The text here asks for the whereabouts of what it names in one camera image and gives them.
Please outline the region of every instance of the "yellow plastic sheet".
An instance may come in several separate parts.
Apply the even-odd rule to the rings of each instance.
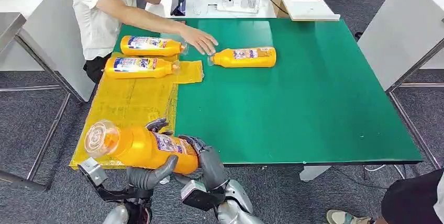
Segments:
[[[164,59],[175,61],[177,55]],[[145,125],[156,118],[166,117],[170,124],[165,130],[174,130],[177,84],[201,82],[202,78],[201,61],[181,62],[179,75],[167,75],[160,79],[113,79],[104,74],[69,166],[77,169],[77,165],[88,158],[83,147],[84,138],[90,126],[101,119],[124,127]],[[103,168],[125,168],[124,164],[111,157],[103,156],[96,160]]]

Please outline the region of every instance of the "black pants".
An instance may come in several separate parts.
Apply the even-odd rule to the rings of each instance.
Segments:
[[[87,60],[83,66],[86,75],[96,84],[100,82],[105,68],[106,61],[111,57],[111,53],[105,57],[96,57],[93,60]]]
[[[442,224],[433,205],[443,169],[393,183],[381,202],[382,217],[388,224]]]

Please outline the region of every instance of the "orange bottle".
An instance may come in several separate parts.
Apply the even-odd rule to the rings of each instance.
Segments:
[[[124,165],[156,169],[170,155],[177,155],[175,173],[189,174],[197,169],[197,154],[186,140],[151,132],[144,126],[118,128],[100,120],[86,133],[85,151],[93,158],[112,156]]]
[[[105,73],[114,79],[136,79],[140,77],[164,77],[178,74],[180,62],[169,62],[160,58],[111,57],[106,61]]]
[[[186,53],[186,43],[180,43],[173,39],[157,37],[124,36],[120,41],[120,49],[125,55],[158,55],[170,57],[180,53]]]
[[[273,67],[276,50],[274,47],[225,49],[208,57],[208,65],[213,64],[226,68]]]

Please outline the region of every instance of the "metal table frame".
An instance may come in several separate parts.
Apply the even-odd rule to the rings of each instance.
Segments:
[[[402,75],[390,88],[387,89],[387,95],[392,99],[393,105],[399,111],[401,117],[405,120],[407,127],[411,131],[414,139],[419,143],[422,150],[425,152],[427,159],[432,163],[435,169],[441,169],[442,165],[438,162],[429,146],[422,138],[421,134],[416,129],[413,122],[410,120],[407,112],[403,108],[401,102],[395,95],[395,90],[398,87],[405,88],[443,88],[444,83],[405,83],[405,81],[419,68],[426,64],[433,56],[435,56],[440,50],[444,48],[444,39],[439,41],[433,48],[431,48],[418,62],[416,62],[404,75]]]
[[[59,111],[57,112],[51,127],[49,128],[48,134],[43,141],[43,144],[37,154],[36,159],[31,167],[26,178],[19,177],[17,175],[0,170],[0,180],[11,182],[12,184],[17,184],[27,188],[32,188],[38,191],[45,191],[48,186],[42,185],[34,182],[33,179],[36,172],[42,162],[43,156],[48,149],[48,146],[54,136],[54,133],[59,125],[59,122],[63,116],[66,109],[66,105],[72,96],[74,96],[79,102],[84,102],[83,99],[74,91],[74,89],[61,78],[56,71],[54,71],[37,53],[23,36],[22,26],[25,24],[26,19],[20,13],[6,13],[7,16],[15,17],[10,23],[9,27],[5,31],[0,31],[0,52],[12,41],[15,40],[23,49],[42,67],[44,71],[49,73],[59,84],[58,85],[45,85],[45,86],[28,86],[28,87],[11,87],[11,88],[0,88],[0,92],[24,92],[24,91],[45,91],[50,89],[63,89],[66,91],[66,95],[60,105]]]

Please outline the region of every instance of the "robotic arm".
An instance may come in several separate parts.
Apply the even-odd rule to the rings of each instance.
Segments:
[[[167,124],[166,120],[161,118],[148,123],[146,127],[150,131],[158,132]],[[178,182],[185,185],[181,190],[182,202],[204,211],[213,209],[220,224],[263,224],[252,214],[253,206],[243,187],[236,180],[228,178],[217,151],[199,138],[187,135],[178,137],[193,146],[203,172],[197,179],[173,174]],[[108,214],[103,224],[145,224],[150,223],[152,218],[153,188],[172,174],[177,160],[177,156],[172,155],[163,166],[155,170],[128,167],[129,185],[121,191],[105,189],[105,171],[93,158],[79,164],[79,169],[104,201],[122,204]]]
[[[253,205],[244,188],[228,178],[217,151],[197,137],[178,137],[193,146],[203,171],[196,180],[174,174],[177,181],[185,184],[182,202],[205,211],[213,208],[220,224],[263,224],[253,215]]]

